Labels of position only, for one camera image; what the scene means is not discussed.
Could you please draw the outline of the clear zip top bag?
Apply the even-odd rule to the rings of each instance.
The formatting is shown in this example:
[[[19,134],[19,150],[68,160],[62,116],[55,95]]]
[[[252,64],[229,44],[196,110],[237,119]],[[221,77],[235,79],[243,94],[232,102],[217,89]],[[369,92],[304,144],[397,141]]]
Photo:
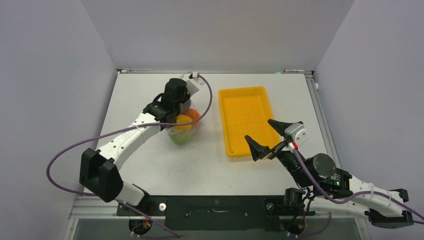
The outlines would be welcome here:
[[[201,114],[197,110],[195,104],[188,100],[182,105],[180,114],[176,117],[177,124],[186,124],[196,121]],[[187,144],[197,133],[200,128],[200,121],[184,126],[171,126],[166,129],[170,140],[178,146]]]

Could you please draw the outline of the orange pumpkin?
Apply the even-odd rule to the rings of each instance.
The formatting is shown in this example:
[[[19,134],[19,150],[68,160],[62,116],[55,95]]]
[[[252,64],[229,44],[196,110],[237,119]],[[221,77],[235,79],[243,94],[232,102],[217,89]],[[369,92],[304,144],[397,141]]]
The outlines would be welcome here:
[[[194,109],[194,108],[189,108],[185,112],[185,115],[191,118],[191,122],[196,121],[200,117],[199,112],[196,109]]]

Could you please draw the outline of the yellow plastic tray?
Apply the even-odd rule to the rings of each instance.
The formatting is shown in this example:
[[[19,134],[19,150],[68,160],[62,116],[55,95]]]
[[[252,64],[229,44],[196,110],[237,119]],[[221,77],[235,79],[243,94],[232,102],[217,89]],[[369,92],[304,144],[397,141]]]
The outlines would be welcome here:
[[[279,134],[268,124],[273,112],[263,86],[218,91],[226,153],[231,158],[251,155],[245,136],[265,146],[274,146]]]

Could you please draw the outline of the yellow bell pepper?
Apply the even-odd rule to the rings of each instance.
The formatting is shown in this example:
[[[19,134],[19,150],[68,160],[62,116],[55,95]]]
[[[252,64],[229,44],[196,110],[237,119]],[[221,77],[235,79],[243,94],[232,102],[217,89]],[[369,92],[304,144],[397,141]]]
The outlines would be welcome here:
[[[188,131],[189,129],[192,128],[192,124],[191,123],[191,118],[188,117],[187,115],[184,114],[180,114],[176,117],[176,126],[174,126],[173,128],[177,131]]]

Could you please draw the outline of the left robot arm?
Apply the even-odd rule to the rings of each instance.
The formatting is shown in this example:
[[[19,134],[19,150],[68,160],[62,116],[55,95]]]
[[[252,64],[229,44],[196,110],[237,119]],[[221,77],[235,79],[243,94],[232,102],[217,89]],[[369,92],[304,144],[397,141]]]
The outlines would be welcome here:
[[[147,104],[138,117],[114,139],[81,156],[79,182],[104,202],[126,202],[136,215],[148,211],[149,201],[139,187],[122,180],[120,169],[126,160],[149,138],[177,122],[183,106],[197,93],[204,82],[199,78],[171,78],[163,93]]]

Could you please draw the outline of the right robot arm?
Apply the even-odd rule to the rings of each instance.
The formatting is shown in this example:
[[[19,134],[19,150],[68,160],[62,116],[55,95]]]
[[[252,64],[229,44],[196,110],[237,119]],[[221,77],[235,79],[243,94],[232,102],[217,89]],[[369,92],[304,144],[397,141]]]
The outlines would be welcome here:
[[[269,119],[267,122],[283,137],[283,141],[269,147],[259,144],[249,135],[244,138],[254,161],[278,159],[298,185],[297,189],[288,188],[284,194],[282,208],[287,213],[353,213],[384,229],[414,225],[413,212],[405,204],[409,201],[407,190],[385,190],[360,180],[336,167],[335,161],[326,153],[304,157],[299,146],[309,139],[309,133],[302,121]]]

